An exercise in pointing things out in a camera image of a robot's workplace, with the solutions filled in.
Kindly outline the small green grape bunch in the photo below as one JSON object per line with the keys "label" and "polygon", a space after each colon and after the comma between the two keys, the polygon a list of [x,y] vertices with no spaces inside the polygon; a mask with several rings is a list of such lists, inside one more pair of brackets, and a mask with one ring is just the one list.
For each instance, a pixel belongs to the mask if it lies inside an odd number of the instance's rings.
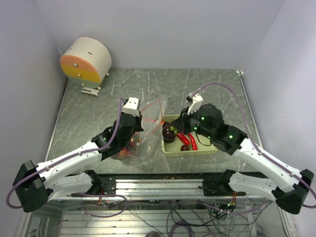
{"label": "small green grape bunch", "polygon": [[165,143],[172,143],[175,140],[176,134],[170,129],[170,125],[166,125],[162,129],[162,136]]}

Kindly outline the red chili pepper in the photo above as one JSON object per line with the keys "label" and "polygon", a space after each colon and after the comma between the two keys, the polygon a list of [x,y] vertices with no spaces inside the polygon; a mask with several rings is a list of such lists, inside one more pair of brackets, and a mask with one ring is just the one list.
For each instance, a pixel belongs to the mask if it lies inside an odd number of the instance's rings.
{"label": "red chili pepper", "polygon": [[185,135],[183,135],[182,133],[177,133],[177,137],[180,139],[180,141],[184,145],[188,146],[191,144],[190,141],[188,140],[188,138]]}
{"label": "red chili pepper", "polygon": [[191,133],[189,133],[188,137],[190,138],[191,146],[192,146],[193,151],[197,151],[198,150],[198,146],[196,144],[196,140],[195,140],[194,136]]}

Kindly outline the clear zip bag orange zipper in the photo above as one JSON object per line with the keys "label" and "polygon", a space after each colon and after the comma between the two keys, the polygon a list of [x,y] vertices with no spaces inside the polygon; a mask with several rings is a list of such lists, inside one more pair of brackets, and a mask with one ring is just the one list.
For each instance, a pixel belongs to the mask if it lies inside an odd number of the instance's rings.
{"label": "clear zip bag orange zipper", "polygon": [[160,140],[160,134],[162,130],[162,118],[166,109],[168,97],[162,95],[158,99],[154,99],[146,104],[140,106],[140,113],[142,115],[142,128],[144,131],[136,132],[131,141],[137,143],[137,157],[134,158],[117,158],[127,164],[136,164],[149,158],[156,146],[156,143]]}

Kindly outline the red cherry bunch with leaves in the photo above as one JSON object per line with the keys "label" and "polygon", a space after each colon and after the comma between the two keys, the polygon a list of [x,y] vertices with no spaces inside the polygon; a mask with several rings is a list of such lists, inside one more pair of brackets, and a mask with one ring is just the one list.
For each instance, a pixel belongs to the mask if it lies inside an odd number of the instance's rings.
{"label": "red cherry bunch with leaves", "polygon": [[135,141],[131,141],[127,147],[116,154],[116,157],[119,159],[137,157],[137,143]]}

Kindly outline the dark purple plum bottom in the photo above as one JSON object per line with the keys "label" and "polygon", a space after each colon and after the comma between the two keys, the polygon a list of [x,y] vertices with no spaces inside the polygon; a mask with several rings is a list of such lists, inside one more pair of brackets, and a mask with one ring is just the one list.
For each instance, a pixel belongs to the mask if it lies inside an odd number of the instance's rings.
{"label": "dark purple plum bottom", "polygon": [[182,145],[180,151],[189,151],[190,147],[188,145]]}

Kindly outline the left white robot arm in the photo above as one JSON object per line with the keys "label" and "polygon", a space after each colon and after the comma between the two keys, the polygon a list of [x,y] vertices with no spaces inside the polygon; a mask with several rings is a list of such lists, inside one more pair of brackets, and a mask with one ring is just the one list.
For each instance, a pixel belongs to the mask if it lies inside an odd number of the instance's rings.
{"label": "left white robot arm", "polygon": [[113,126],[78,149],[39,164],[31,160],[23,163],[12,184],[19,207],[28,213],[67,194],[97,195],[102,183],[93,166],[127,148],[132,136],[143,131],[141,121],[138,110],[122,112]]}

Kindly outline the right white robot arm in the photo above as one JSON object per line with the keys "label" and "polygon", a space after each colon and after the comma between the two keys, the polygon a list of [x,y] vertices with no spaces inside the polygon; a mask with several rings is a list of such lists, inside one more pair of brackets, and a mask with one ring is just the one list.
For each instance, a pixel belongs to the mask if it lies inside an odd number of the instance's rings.
{"label": "right white robot arm", "polygon": [[190,107],[183,109],[171,126],[184,134],[194,132],[209,139],[218,150],[245,161],[265,175],[258,178],[225,171],[224,180],[217,184],[221,194],[226,196],[236,191],[261,196],[294,215],[304,207],[314,173],[287,165],[259,148],[245,132],[226,124],[214,105],[202,105],[195,112]]}

